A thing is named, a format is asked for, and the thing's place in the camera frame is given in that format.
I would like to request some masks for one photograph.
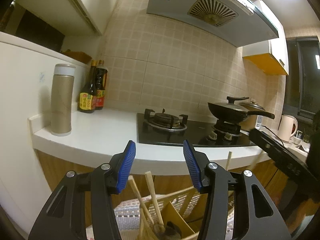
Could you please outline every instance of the yellow cabinet underside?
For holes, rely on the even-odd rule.
[[[270,54],[259,54],[243,57],[269,75],[288,75],[281,64]]]

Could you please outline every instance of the wok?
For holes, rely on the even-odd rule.
[[[233,98],[227,97],[228,103],[209,103],[208,107],[216,118],[229,123],[240,123],[244,121],[249,115],[262,115],[274,119],[275,115],[266,111],[249,111],[243,106],[235,105],[234,102],[238,100],[246,100],[248,97]]]

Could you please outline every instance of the black glass cooktop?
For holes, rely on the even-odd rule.
[[[188,140],[195,147],[240,147],[254,146],[249,136],[241,133],[239,137],[233,137],[231,141],[225,139],[209,140],[212,123],[188,120],[187,129],[183,131],[166,131],[153,127],[145,122],[144,114],[137,114],[138,141],[144,144],[182,146],[184,140]]]

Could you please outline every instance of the gold thermos bottle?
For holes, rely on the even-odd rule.
[[[51,89],[51,133],[66,136],[71,133],[71,103],[75,66],[57,64]]]

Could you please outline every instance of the blue gripper pad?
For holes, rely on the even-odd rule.
[[[183,141],[183,155],[187,163],[192,184],[198,191],[200,191],[202,188],[200,169],[194,157],[194,148],[190,147],[187,140]]]
[[[128,176],[131,170],[131,166],[136,156],[136,144],[133,141],[129,141],[123,154],[125,155],[118,171],[118,181],[116,190],[120,193],[127,184]]]

